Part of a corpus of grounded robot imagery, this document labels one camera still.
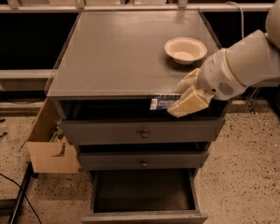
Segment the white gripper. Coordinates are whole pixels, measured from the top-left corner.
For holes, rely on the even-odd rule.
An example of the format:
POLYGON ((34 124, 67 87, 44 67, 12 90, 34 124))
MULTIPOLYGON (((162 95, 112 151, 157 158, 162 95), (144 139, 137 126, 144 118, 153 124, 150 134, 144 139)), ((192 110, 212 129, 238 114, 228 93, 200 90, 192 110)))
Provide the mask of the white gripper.
POLYGON ((227 50, 220 49, 209 56, 200 69, 195 68, 181 79, 175 89, 185 92, 167 109, 167 112, 180 118, 206 109, 213 97, 216 100, 226 101, 242 94, 246 87, 232 72, 227 50))

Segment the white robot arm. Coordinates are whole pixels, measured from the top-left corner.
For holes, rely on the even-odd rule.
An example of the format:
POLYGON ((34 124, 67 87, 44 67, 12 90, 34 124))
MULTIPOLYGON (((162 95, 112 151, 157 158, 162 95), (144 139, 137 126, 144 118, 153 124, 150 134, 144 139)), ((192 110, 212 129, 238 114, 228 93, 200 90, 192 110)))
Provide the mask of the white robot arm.
POLYGON ((175 88, 181 93, 167 112, 180 118, 227 101, 263 80, 280 78, 280 0, 269 10, 265 30, 257 30, 209 56, 175 88))

